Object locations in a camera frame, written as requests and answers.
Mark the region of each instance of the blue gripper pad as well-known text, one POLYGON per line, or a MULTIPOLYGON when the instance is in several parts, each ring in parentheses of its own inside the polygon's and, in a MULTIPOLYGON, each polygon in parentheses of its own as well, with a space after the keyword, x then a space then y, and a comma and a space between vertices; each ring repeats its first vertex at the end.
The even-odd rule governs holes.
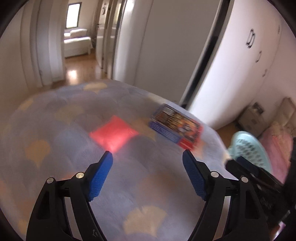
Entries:
POLYGON ((108 173, 113 165, 113 156, 110 152, 106 152, 99 161, 99 168, 94 174, 89 183, 88 200, 92 201, 95 197, 99 196, 103 184, 108 176, 108 173))
POLYGON ((239 156, 236 162, 247 169, 250 173, 253 173, 256 177, 259 175, 259 169, 253 163, 249 162, 247 159, 239 156))
POLYGON ((196 162, 194 158, 192 158, 186 152, 183 153, 183 165, 191 181, 191 184, 196 194, 205 201, 207 196, 205 190, 205 180, 194 162, 196 162))

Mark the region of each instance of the pink cloth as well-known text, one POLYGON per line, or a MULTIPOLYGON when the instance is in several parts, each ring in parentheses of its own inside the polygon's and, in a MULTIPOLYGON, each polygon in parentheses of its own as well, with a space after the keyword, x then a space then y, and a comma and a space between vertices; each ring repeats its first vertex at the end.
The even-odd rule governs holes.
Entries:
POLYGON ((278 124, 268 128, 260 138, 271 162, 272 174, 284 183, 290 167, 292 136, 278 124))

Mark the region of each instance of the red sponge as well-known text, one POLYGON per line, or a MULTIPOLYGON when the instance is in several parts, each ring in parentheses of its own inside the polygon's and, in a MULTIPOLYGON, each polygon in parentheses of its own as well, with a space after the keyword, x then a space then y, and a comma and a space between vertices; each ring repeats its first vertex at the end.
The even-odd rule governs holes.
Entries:
POLYGON ((114 115, 107 124, 91 132, 89 136, 105 150, 116 153, 138 134, 122 119, 114 115))

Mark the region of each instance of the cabinet handle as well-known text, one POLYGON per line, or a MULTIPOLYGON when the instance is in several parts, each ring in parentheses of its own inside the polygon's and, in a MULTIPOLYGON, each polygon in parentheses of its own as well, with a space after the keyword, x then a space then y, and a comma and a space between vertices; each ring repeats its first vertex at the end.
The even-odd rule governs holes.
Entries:
POLYGON ((256 37, 256 34, 254 32, 254 29, 251 29, 248 39, 247 39, 247 42, 246 42, 246 45, 248 46, 249 49, 253 46, 254 41, 255 41, 255 37, 256 37))
POLYGON ((262 77, 265 77, 266 76, 266 74, 267 74, 267 69, 264 71, 264 74, 262 75, 262 77))
POLYGON ((259 56, 258 56, 258 59, 256 60, 256 63, 259 62, 259 60, 261 59, 261 56, 262 56, 262 51, 259 52, 259 56))

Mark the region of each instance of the laundry basket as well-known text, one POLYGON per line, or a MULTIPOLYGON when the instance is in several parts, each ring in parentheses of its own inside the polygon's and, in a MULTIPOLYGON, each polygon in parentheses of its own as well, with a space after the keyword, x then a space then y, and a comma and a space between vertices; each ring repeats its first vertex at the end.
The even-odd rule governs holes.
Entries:
POLYGON ((271 173, 271 164, 268 155, 261 143, 248 132, 235 133, 228 148, 231 157, 236 160, 239 156, 247 159, 256 166, 262 167, 271 173))

